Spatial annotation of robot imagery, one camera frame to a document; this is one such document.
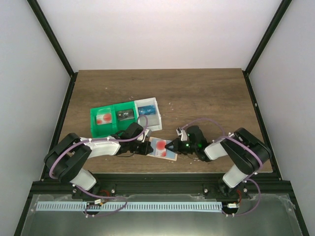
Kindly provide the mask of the beige card holder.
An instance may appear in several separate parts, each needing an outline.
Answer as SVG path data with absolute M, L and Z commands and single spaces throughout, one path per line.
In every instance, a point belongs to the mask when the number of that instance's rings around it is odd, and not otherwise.
M 150 137 L 149 141 L 151 142 L 153 152 L 149 153 L 148 156 L 165 159 L 169 161 L 177 160 L 178 155 L 165 148 L 165 146 L 171 142 L 170 140 L 163 140 L 160 138 Z

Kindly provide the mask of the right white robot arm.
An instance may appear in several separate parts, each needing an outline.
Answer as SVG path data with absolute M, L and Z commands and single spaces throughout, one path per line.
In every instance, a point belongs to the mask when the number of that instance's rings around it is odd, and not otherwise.
M 237 186 L 262 169 L 270 159 L 271 150 L 257 137 L 244 128 L 228 136 L 208 142 L 199 126 L 187 130 L 177 129 L 178 138 L 168 142 L 165 148 L 176 154 L 196 154 L 199 160 L 215 161 L 229 156 L 233 166 L 218 181 L 217 190 L 224 198 L 236 193 Z

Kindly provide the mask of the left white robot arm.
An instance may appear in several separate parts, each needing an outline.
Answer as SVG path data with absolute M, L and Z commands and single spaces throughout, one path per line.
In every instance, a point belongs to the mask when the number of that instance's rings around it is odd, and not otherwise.
M 81 138 L 69 133 L 44 158 L 49 176 L 61 183 L 71 183 L 94 199 L 100 194 L 100 185 L 96 177 L 83 168 L 88 159 L 124 153 L 147 155 L 153 152 L 151 142 L 147 140 L 151 130 L 133 122 L 124 131 L 105 138 Z

